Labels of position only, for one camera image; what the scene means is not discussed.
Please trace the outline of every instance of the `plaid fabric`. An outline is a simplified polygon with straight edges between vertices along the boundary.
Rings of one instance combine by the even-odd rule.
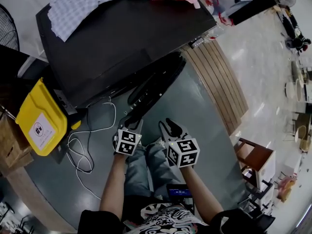
[[[99,4],[111,0],[51,0],[48,17],[52,31],[66,41]]]

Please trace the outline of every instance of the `yellow bin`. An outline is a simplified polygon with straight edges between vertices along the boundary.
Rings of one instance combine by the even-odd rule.
[[[15,120],[34,151],[47,156],[67,132],[67,118],[41,78],[19,109]]]

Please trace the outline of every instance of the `table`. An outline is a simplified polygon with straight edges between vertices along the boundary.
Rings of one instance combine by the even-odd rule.
[[[140,80],[145,66],[216,25],[204,7],[186,1],[114,0],[101,4],[63,42],[51,30],[49,8],[36,16],[40,37],[75,107]]]

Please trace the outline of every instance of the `tiled floor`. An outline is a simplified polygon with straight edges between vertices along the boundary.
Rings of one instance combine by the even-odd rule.
[[[282,23],[276,14],[268,11],[231,28],[217,39],[249,106],[231,141],[234,144],[243,137],[276,150],[276,174],[291,152],[299,152],[299,142],[284,141],[287,122],[293,118],[293,111],[305,111],[304,103],[285,97],[285,82],[291,79],[291,60],[298,57],[286,49],[280,32],[284,32]],[[300,60],[309,62],[308,57],[300,57]],[[311,157],[308,153],[304,159],[298,181],[286,203],[273,209],[276,220],[269,233],[291,231],[311,203],[312,182],[308,174]]]

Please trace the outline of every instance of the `wooden panel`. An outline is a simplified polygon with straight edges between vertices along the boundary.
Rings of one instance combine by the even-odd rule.
[[[225,106],[223,104],[223,101],[222,101],[222,99],[220,97],[220,94],[219,94],[218,90],[214,86],[210,76],[208,75],[205,67],[201,63],[200,59],[198,58],[198,56],[194,52],[194,50],[189,48],[187,50],[187,53],[190,55],[193,63],[195,64],[195,66],[197,67],[198,71],[200,72],[201,77],[203,77],[203,80],[206,82],[206,84],[210,88],[210,91],[211,91],[211,93],[213,95],[212,98],[214,98],[214,100],[218,104],[220,115],[222,115],[221,117],[224,119],[225,127],[226,127],[228,133],[231,134],[235,129],[234,129],[233,124],[231,123],[230,117],[229,117],[229,115],[228,115],[228,113],[226,111],[226,108],[225,108]]]
[[[215,76],[214,71],[212,70],[212,67],[210,66],[210,64],[207,62],[205,56],[203,55],[203,53],[201,52],[201,50],[199,48],[195,48],[194,49],[195,53],[197,54],[197,56],[199,57],[200,61],[202,62],[202,64],[204,65],[207,73],[209,74],[214,86],[216,87],[216,90],[218,91],[218,93],[220,94],[221,100],[223,101],[223,104],[226,108],[226,111],[229,115],[230,121],[234,127],[234,129],[237,128],[237,126],[239,125],[238,122],[236,121],[235,115],[233,113],[233,110],[231,109],[231,106],[229,104],[229,101],[222,89],[222,86],[220,84],[220,82],[218,81],[217,77]]]
[[[228,133],[232,134],[248,107],[224,53],[217,42],[201,44],[195,49],[185,45],[182,51],[219,111]]]
[[[227,73],[224,70],[223,66],[221,65],[221,62],[219,61],[219,59],[217,58],[216,54],[214,53],[212,47],[209,44],[203,44],[203,46],[206,48],[206,50],[210,54],[211,58],[214,60],[217,68],[219,69],[219,71],[220,71],[220,73],[221,73],[221,75],[222,75],[222,77],[224,79],[224,82],[226,83],[226,86],[228,87],[228,89],[229,89],[229,91],[231,93],[231,96],[232,96],[233,101],[235,103],[235,107],[237,108],[237,111],[238,111],[238,115],[239,115],[239,117],[242,117],[245,114],[245,112],[243,111],[243,108],[241,108],[241,106],[239,104],[238,97],[237,97],[237,95],[235,93],[236,85],[235,85],[234,82],[233,82],[234,87],[231,84],[230,79],[233,81],[232,76],[229,74],[229,76],[230,76],[230,78],[229,78],[229,76],[227,75]]]
[[[216,106],[216,108],[217,108],[217,110],[218,110],[218,112],[219,112],[219,114],[220,114],[220,116],[221,116],[221,118],[222,118],[222,121],[223,121],[223,123],[224,123],[224,125],[225,125],[225,127],[227,128],[227,131],[228,131],[228,126],[227,126],[227,124],[226,124],[226,121],[225,121],[225,119],[224,119],[222,113],[221,113],[221,110],[220,110],[220,108],[219,108],[219,105],[218,105],[218,103],[216,102],[215,97],[213,96],[213,94],[212,94],[212,92],[211,92],[211,90],[210,90],[210,88],[209,88],[207,82],[205,81],[205,78],[204,78],[203,75],[201,74],[200,70],[199,70],[198,67],[196,66],[196,64],[195,64],[195,62],[193,61],[193,59],[191,58],[190,54],[187,52],[188,50],[191,50],[190,46],[184,45],[184,46],[183,46],[183,55],[184,55],[184,56],[186,57],[186,59],[192,64],[193,68],[195,69],[197,75],[199,76],[200,81],[201,81],[202,84],[204,85],[204,87],[205,87],[205,89],[207,90],[207,92],[208,92],[208,94],[209,94],[211,100],[213,101],[214,105]]]
[[[241,101],[242,106],[243,106],[244,109],[245,109],[244,111],[246,112],[246,111],[248,110],[248,105],[247,105],[245,96],[244,96],[243,91],[242,91],[242,89],[241,89],[241,87],[240,87],[240,85],[239,85],[239,83],[238,83],[238,80],[237,80],[235,74],[234,74],[234,71],[232,70],[232,67],[231,67],[231,65],[229,64],[228,59],[226,58],[225,54],[223,53],[222,49],[220,48],[220,45],[219,45],[215,40],[212,41],[212,42],[210,42],[209,44],[210,44],[210,46],[211,46],[212,48],[215,47],[215,49],[216,49],[215,54],[216,54],[217,56],[219,56],[218,59],[219,59],[219,61],[221,62],[221,64],[223,64],[223,65],[222,65],[223,68],[224,68],[224,69],[227,68],[227,69],[229,70],[229,73],[231,74],[231,77],[232,77],[232,79],[233,79],[233,81],[234,81],[234,83],[235,83],[235,85],[236,85],[237,90],[238,90],[238,94],[240,95],[240,96],[239,96],[239,100]]]
[[[225,94],[225,96],[227,97],[227,101],[230,105],[230,108],[231,110],[233,111],[233,114],[234,114],[234,117],[235,117],[235,120],[236,120],[236,125],[240,125],[241,124],[241,120],[240,120],[240,114],[238,113],[238,109],[234,103],[234,100],[233,100],[233,97],[231,95],[231,92],[228,88],[228,86],[226,85],[225,83],[225,80],[220,72],[220,69],[218,69],[216,63],[214,62],[214,60],[212,59],[210,53],[208,53],[207,49],[205,48],[205,46],[203,44],[201,44],[199,46],[201,52],[204,54],[206,60],[208,61],[208,63],[210,64],[215,76],[217,77],[222,89],[223,89],[223,92]]]
[[[48,230],[62,233],[77,232],[44,198],[24,168],[18,168],[7,176],[7,179],[15,193]]]

